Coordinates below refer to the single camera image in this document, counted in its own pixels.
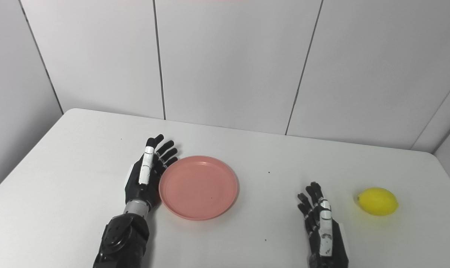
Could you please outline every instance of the yellow lemon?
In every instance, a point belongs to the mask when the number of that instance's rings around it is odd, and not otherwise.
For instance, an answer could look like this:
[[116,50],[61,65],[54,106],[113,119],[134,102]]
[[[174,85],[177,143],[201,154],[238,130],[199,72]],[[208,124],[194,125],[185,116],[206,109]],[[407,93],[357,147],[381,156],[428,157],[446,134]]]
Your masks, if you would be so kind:
[[362,210],[377,216],[392,214],[399,206],[391,192],[378,187],[369,188],[360,193],[358,203]]

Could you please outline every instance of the black forearm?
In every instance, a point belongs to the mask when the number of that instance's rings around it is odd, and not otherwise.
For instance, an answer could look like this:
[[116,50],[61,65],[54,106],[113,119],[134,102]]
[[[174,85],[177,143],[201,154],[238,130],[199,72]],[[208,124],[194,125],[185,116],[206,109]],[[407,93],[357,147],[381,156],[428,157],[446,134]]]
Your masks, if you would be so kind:
[[94,268],[140,268],[149,239],[145,217],[126,212],[113,217],[102,234]]

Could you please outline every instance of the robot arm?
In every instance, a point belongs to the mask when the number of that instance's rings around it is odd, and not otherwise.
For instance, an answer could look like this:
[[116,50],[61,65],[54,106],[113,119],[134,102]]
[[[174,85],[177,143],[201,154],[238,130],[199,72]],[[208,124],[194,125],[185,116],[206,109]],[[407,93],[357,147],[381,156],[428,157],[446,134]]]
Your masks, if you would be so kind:
[[310,240],[310,268],[348,268],[341,228],[331,217],[331,205],[324,199],[321,186],[312,182],[306,187],[312,204],[304,193],[298,195],[298,208],[305,216],[305,228]]
[[160,202],[158,186],[162,174],[177,161],[173,141],[155,152],[155,146],[163,139],[162,134],[149,138],[145,153],[134,164],[125,187],[124,213],[106,225],[93,268],[140,268],[149,239],[145,219]]

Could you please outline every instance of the panel seam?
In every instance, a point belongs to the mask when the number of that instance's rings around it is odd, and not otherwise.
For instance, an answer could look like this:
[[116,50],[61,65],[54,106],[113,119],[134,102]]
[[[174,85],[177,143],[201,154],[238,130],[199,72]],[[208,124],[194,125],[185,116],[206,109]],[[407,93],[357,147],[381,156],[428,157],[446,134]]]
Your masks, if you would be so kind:
[[58,106],[60,107],[61,114],[64,114],[63,107],[61,106],[61,103],[60,103],[60,99],[58,98],[58,94],[56,93],[56,90],[54,89],[53,82],[51,81],[50,73],[48,73],[48,69],[46,69],[45,61],[43,59],[43,56],[41,55],[41,51],[39,51],[38,43],[36,42],[35,35],[33,34],[33,30],[31,29],[31,25],[29,24],[29,20],[28,20],[28,17],[26,16],[26,12],[25,12],[25,9],[23,8],[23,4],[21,3],[21,0],[18,0],[18,3],[19,3],[19,6],[21,7],[21,12],[23,12],[23,15],[25,17],[29,32],[31,34],[31,37],[33,38],[33,42],[35,43],[36,51],[38,51],[39,58],[41,59],[41,64],[43,64],[43,68],[45,69],[46,76],[48,77],[48,81],[50,82],[51,89],[53,90],[53,94],[56,99],[56,102],[58,102]]
[[308,46],[308,51],[306,53],[305,63],[303,65],[303,70],[301,71],[301,77],[300,77],[300,81],[298,83],[298,89],[296,90],[295,100],[293,101],[293,106],[291,107],[291,113],[289,115],[288,125],[286,126],[285,135],[288,135],[289,124],[291,123],[291,117],[293,116],[293,111],[295,110],[296,100],[298,99],[298,93],[300,93],[301,81],[303,81],[303,74],[305,73],[306,63],[308,62],[308,56],[310,55],[311,44],[313,44],[313,39],[314,39],[314,35],[315,35],[315,32],[316,32],[316,27],[317,27],[317,22],[319,20],[319,15],[321,14],[321,9],[323,7],[323,2],[324,2],[324,0],[321,0],[321,4],[319,5],[319,10],[317,12],[315,26],[313,28],[313,34],[311,34],[310,45]]
[[419,140],[419,138],[422,136],[422,133],[424,133],[425,129],[429,126],[429,124],[432,122],[432,119],[435,117],[435,115],[437,114],[437,112],[440,110],[440,107],[442,107],[443,103],[445,102],[445,100],[447,99],[447,97],[450,95],[450,90],[447,92],[447,94],[445,95],[445,97],[443,98],[442,102],[440,103],[440,105],[437,107],[437,109],[435,110],[435,112],[433,113],[432,117],[430,118],[429,122],[427,122],[427,124],[425,125],[425,127],[422,129],[421,133],[419,134],[419,136],[417,136],[417,139],[415,139],[414,143],[412,144],[412,146],[409,148],[410,150],[412,150],[412,148],[414,148],[414,145],[417,143],[417,141]]
[[162,95],[162,112],[165,117],[165,98],[164,98],[164,81],[162,80],[162,61],[161,61],[161,49],[159,47],[159,31],[157,27],[157,11],[155,10],[155,0],[152,0],[152,5],[154,8],[154,25],[155,25],[155,41],[157,42],[157,59],[159,61],[159,77],[161,81],[161,95]]

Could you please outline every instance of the robotic hand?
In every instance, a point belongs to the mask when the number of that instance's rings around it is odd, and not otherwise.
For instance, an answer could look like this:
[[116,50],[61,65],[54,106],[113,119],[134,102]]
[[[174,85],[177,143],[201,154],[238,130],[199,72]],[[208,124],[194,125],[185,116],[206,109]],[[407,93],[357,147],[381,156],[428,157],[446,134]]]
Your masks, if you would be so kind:
[[305,228],[310,239],[310,268],[348,268],[348,256],[344,248],[339,224],[331,217],[331,206],[324,199],[321,186],[312,182],[306,187],[313,205],[301,193],[298,208],[305,216]]
[[177,161],[173,141],[155,151],[163,139],[162,134],[149,138],[144,154],[134,164],[125,187],[124,214],[113,217],[106,225],[94,268],[140,268],[149,239],[145,218],[160,202],[158,187],[162,174]]

